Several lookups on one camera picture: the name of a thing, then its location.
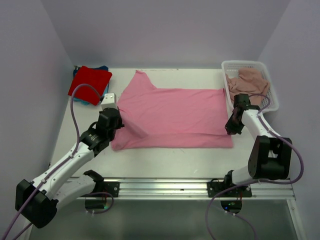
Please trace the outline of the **white plastic basket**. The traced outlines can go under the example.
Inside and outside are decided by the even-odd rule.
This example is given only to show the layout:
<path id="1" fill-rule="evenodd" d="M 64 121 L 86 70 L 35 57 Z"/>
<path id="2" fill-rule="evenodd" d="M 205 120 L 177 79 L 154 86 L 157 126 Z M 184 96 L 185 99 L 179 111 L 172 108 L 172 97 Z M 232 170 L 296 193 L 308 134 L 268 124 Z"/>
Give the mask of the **white plastic basket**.
<path id="1" fill-rule="evenodd" d="M 262 77 L 268 80 L 270 83 L 267 95 L 253 94 L 250 96 L 250 102 L 252 105 L 257 105 L 262 109 L 263 113 L 277 111 L 279 109 L 279 103 L 277 96 L 275 94 L 274 88 L 272 86 L 272 80 L 269 71 L 265 64 L 259 61 L 246 61 L 246 60 L 225 60 L 221 64 L 221 69 L 223 72 L 223 80 L 227 95 L 227 101 L 231 109 L 234 108 L 234 103 L 231 102 L 230 94 L 228 90 L 226 75 L 230 78 L 238 77 L 238 70 L 241 68 L 254 68 L 260 71 Z"/>

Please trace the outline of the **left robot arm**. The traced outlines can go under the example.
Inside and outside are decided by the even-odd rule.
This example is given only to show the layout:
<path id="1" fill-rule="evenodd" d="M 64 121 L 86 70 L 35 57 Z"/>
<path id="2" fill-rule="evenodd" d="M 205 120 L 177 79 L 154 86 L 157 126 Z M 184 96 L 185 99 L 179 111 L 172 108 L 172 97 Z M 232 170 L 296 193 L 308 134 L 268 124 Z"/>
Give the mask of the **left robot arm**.
<path id="1" fill-rule="evenodd" d="M 69 181 L 69 178 L 107 148 L 115 138 L 116 130 L 122 127 L 117 107 L 101 110 L 98 121 L 82 133 L 64 158 L 34 180 L 23 179 L 16 186 L 15 209 L 40 229 L 53 220 L 58 210 L 79 197 L 110 196 L 104 192 L 103 177 L 93 170 L 86 171 L 76 180 Z"/>

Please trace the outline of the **pink t shirt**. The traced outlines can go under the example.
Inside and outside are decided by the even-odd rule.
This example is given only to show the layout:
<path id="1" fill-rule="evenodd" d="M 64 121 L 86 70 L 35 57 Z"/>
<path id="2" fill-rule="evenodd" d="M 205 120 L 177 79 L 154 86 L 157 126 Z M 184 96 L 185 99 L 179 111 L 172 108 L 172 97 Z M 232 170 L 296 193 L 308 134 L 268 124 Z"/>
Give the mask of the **pink t shirt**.
<path id="1" fill-rule="evenodd" d="M 137 70 L 117 105 L 124 127 L 111 142 L 114 151 L 233 147 L 223 88 L 157 88 Z"/>

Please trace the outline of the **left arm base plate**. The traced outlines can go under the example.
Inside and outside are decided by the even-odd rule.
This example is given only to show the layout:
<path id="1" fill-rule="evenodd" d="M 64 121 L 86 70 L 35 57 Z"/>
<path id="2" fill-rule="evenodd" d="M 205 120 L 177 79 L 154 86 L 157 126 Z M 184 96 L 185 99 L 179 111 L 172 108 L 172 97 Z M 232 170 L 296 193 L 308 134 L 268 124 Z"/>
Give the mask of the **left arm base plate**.
<path id="1" fill-rule="evenodd" d="M 101 189 L 103 192 L 107 192 L 117 198 L 119 196 L 120 183 L 118 181 L 104 181 Z"/>

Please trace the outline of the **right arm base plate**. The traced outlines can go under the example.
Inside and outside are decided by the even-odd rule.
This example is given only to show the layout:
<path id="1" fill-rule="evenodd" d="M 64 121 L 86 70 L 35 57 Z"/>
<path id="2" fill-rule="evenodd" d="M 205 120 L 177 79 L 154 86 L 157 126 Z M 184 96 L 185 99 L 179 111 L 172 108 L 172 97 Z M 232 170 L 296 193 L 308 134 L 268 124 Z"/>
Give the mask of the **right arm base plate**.
<path id="1" fill-rule="evenodd" d="M 229 180 L 220 181 L 218 178 L 213 178 L 206 183 L 208 197 L 213 198 L 216 194 L 233 186 L 235 185 L 231 183 Z M 250 198 L 252 196 L 253 194 L 251 188 L 248 185 L 228 190 L 227 192 L 220 195 L 220 197 L 222 198 Z"/>

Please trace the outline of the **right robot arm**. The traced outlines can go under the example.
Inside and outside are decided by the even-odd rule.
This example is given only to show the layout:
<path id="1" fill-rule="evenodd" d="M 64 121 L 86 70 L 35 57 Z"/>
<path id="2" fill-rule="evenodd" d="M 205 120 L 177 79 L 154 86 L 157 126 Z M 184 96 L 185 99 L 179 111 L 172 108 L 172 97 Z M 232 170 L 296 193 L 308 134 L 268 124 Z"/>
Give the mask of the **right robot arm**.
<path id="1" fill-rule="evenodd" d="M 286 144 L 292 143 L 289 138 L 280 140 L 271 133 L 269 124 L 262 124 L 262 109 L 251 103 L 256 94 L 237 94 L 234 97 L 233 111 L 225 130 L 228 135 L 240 135 L 247 127 L 254 144 L 248 164 L 236 170 L 230 170 L 223 180 L 223 192 L 227 196 L 235 196 L 243 183 L 252 180 L 277 181 L 288 178 L 292 149 Z"/>

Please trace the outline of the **beige t shirt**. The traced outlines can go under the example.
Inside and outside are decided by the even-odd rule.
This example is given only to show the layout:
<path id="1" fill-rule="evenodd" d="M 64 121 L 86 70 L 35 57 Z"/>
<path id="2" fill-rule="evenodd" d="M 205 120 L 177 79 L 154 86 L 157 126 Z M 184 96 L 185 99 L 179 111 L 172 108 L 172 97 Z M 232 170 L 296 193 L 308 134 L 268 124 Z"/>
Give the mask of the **beige t shirt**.
<path id="1" fill-rule="evenodd" d="M 230 78 L 227 74 L 225 77 L 232 103 L 234 103 L 234 98 L 238 94 L 266 96 L 270 89 L 270 82 L 264 79 L 261 72 L 255 68 L 240 68 L 238 77 Z"/>

